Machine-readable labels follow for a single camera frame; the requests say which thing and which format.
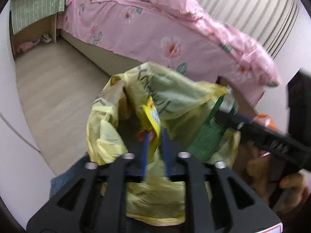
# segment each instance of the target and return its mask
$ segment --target white label with red border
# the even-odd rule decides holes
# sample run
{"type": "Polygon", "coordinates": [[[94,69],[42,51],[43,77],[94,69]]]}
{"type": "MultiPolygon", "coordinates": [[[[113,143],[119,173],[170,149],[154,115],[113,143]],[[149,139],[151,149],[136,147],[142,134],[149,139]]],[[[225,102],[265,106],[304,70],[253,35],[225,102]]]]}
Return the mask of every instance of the white label with red border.
{"type": "Polygon", "coordinates": [[[257,233],[281,233],[282,231],[283,231],[283,224],[279,223],[277,225],[272,226],[269,229],[265,229],[257,233]]]}

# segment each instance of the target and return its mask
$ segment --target bed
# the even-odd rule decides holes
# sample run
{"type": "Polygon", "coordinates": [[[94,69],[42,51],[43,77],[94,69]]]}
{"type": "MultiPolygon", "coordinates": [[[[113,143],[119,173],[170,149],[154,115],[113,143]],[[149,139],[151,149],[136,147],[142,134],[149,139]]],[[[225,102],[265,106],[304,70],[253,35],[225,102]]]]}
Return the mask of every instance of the bed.
{"type": "Polygon", "coordinates": [[[61,35],[109,75],[153,61],[194,81],[230,79],[255,106],[278,86],[262,46],[214,21],[196,0],[66,0],[61,35]]]}

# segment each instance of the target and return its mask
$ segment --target green striped cloth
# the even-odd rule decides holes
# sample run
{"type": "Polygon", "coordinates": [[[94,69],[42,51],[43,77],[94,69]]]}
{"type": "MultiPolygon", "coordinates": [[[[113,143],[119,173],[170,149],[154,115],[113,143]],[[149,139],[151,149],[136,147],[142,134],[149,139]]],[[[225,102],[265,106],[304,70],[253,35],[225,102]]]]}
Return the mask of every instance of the green striped cloth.
{"type": "Polygon", "coordinates": [[[42,18],[64,11],[65,0],[11,0],[13,33],[16,34],[42,18]]]}

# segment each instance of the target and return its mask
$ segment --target trash bag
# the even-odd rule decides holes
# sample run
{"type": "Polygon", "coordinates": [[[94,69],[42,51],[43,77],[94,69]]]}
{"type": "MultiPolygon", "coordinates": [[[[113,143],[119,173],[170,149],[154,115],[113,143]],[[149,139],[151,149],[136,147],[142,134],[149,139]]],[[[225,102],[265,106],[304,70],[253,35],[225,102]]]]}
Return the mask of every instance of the trash bag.
{"type": "MultiPolygon", "coordinates": [[[[193,82],[176,71],[144,63],[111,77],[95,99],[87,123],[87,151],[99,165],[113,162],[137,140],[142,106],[151,96],[170,139],[187,148],[197,136],[218,98],[227,88],[207,82],[193,82]]],[[[225,161],[233,166],[239,132],[227,129],[209,163],[225,161]]],[[[164,164],[155,151],[147,165],[143,183],[129,183],[127,216],[155,226],[170,226],[185,220],[184,182],[170,182],[164,164]]]]}

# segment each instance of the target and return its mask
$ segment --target floor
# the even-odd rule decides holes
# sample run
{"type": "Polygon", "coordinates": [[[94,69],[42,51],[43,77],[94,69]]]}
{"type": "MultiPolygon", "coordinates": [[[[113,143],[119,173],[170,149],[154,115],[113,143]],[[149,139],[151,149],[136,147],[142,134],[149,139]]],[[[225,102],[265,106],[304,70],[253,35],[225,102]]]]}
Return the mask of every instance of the floor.
{"type": "Polygon", "coordinates": [[[58,175],[85,153],[91,106],[109,76],[64,39],[39,44],[15,62],[24,115],[58,175]]]}

